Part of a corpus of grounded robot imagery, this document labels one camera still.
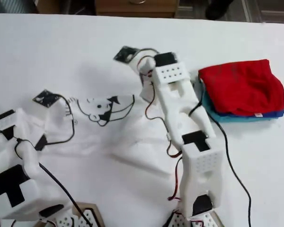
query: floor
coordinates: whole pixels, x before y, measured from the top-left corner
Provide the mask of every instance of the floor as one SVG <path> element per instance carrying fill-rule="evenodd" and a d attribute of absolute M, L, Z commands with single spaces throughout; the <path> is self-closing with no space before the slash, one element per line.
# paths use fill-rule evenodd
<path fill-rule="evenodd" d="M 177 18 L 205 19 L 210 0 L 180 0 Z M 284 0 L 234 0 L 222 21 L 284 23 Z"/>

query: cartoon face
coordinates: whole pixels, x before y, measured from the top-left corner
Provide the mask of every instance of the cartoon face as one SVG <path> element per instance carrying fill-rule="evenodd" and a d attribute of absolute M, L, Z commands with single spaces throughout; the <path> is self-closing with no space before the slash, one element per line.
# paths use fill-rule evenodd
<path fill-rule="evenodd" d="M 93 122 L 100 121 L 100 115 L 104 115 L 112 108 L 112 102 L 108 99 L 88 98 L 86 101 L 77 102 L 81 112 L 88 115 L 89 119 Z"/>
<path fill-rule="evenodd" d="M 117 96 L 108 99 L 88 98 L 83 101 L 77 100 L 77 104 L 80 111 L 92 122 L 105 126 L 108 122 L 123 119 L 131 111 L 135 102 L 134 96 L 121 98 L 121 100 L 120 103 Z"/>

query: blue cloth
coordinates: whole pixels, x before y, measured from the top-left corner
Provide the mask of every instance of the blue cloth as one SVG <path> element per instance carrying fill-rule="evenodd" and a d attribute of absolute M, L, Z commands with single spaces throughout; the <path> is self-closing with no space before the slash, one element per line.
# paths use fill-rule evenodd
<path fill-rule="evenodd" d="M 203 99 L 202 99 L 202 105 L 204 106 L 204 108 L 206 109 L 206 111 L 218 122 L 257 122 L 257 121 L 267 121 L 267 120 L 271 120 L 271 119 L 278 119 L 278 117 L 268 117 L 267 114 L 265 117 L 241 117 L 241 116 L 236 116 L 233 114 L 229 114 L 229 115 L 220 115 L 218 114 L 215 109 L 214 109 L 214 105 L 213 102 L 211 101 L 207 91 L 204 91 L 204 95 L 203 95 Z M 282 115 L 281 113 L 275 113 L 272 112 L 271 115 L 272 116 L 283 116 L 284 111 L 280 111 L 283 112 Z"/>
<path fill-rule="evenodd" d="M 220 116 L 243 117 L 243 116 L 234 115 L 232 113 L 218 113 L 218 114 Z M 278 117 L 282 117 L 283 115 L 284 115 L 284 110 L 272 111 L 272 112 L 269 112 L 269 113 L 262 113 L 263 118 L 278 118 Z"/>

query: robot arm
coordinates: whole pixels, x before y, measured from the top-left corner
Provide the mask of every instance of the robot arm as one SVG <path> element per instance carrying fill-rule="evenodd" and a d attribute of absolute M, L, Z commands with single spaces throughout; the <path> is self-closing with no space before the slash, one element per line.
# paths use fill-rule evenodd
<path fill-rule="evenodd" d="M 40 168 L 35 144 L 25 141 L 44 131 L 32 133 L 22 109 L 1 118 L 0 130 L 0 219 L 46 221 L 69 210 L 67 195 Z"/>
<path fill-rule="evenodd" d="M 221 202 L 223 148 L 216 140 L 202 106 L 191 115 L 199 129 L 181 133 L 180 114 L 188 115 L 199 102 L 189 73 L 184 63 L 178 62 L 171 52 L 148 58 L 142 70 L 152 70 L 151 80 L 165 116 L 168 138 L 183 154 L 183 176 L 179 188 L 182 213 L 189 218 L 210 212 Z"/>

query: white table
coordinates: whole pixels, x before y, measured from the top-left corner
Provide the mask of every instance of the white table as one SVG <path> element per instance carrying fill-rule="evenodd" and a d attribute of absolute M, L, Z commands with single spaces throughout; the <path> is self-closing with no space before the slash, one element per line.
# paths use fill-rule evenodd
<path fill-rule="evenodd" d="M 219 63 L 267 58 L 284 85 L 281 24 L 0 15 L 0 113 L 21 106 L 44 88 L 79 97 L 137 93 L 139 78 L 112 60 L 123 45 L 176 52 L 194 74 Z M 113 87 L 108 90 L 100 87 L 102 83 Z M 252 226 L 284 226 L 284 117 L 223 127 L 233 165 L 252 196 Z M 55 161 L 44 156 L 42 162 L 77 201 L 96 203 L 108 227 L 159 227 L 176 205 L 166 199 L 173 177 L 101 154 Z M 224 180 L 218 213 L 225 226 L 246 227 L 248 198 L 227 163 Z"/>

